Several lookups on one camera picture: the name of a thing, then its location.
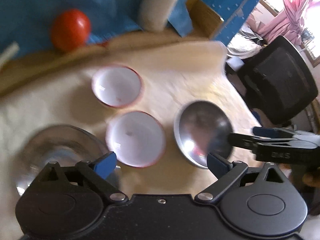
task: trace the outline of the wooden board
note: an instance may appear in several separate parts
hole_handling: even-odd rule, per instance
[[[154,48],[181,41],[207,40],[202,31],[194,27],[194,31],[184,38],[173,29],[165,29],[161,33],[136,31],[113,38],[106,47],[87,46],[68,54],[62,54],[56,50],[41,51],[12,60],[0,72],[0,97],[38,77],[76,65],[85,59],[122,51]]]

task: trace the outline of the white bowl with red rim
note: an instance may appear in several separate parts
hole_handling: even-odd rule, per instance
[[[122,108],[132,105],[142,94],[139,74],[127,66],[112,64],[92,77],[92,91],[105,106]]]
[[[165,152],[162,125],[150,114],[132,111],[116,116],[108,125],[106,143],[118,161],[132,167],[155,164]]]

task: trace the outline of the white tablecloth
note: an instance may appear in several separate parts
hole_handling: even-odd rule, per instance
[[[148,168],[121,165],[121,190],[133,193],[191,193],[195,195],[216,178],[189,164],[173,138],[173,119],[184,104],[206,99],[217,104],[239,133],[259,125],[228,82],[223,67],[227,56],[220,42],[184,42],[167,47],[105,55],[59,74],[48,75],[8,95],[0,102],[0,239],[18,239],[20,227],[14,207],[19,198],[14,184],[16,155],[28,138],[50,124],[68,123],[104,140],[106,126],[117,112],[100,105],[91,91],[91,77],[108,63],[135,69],[145,91],[131,109],[145,111],[164,126],[167,148],[160,161]],[[259,165],[248,150],[236,148],[231,160]]]

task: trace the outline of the red tomato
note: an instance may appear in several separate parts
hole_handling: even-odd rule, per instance
[[[89,18],[78,9],[71,9],[59,15],[53,22],[51,41],[64,52],[72,51],[85,44],[91,32]]]

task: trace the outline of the metal bowl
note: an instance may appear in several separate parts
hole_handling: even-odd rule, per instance
[[[214,103],[195,101],[182,108],[174,121],[174,136],[182,154],[199,168],[207,169],[207,155],[215,152],[229,158],[233,132],[230,120]]]
[[[14,166],[16,187],[24,193],[37,174],[49,161],[60,166],[74,166],[82,160],[94,161],[108,153],[107,146],[91,133],[71,125],[54,125],[36,133],[24,146]],[[107,181],[118,187],[118,173]]]

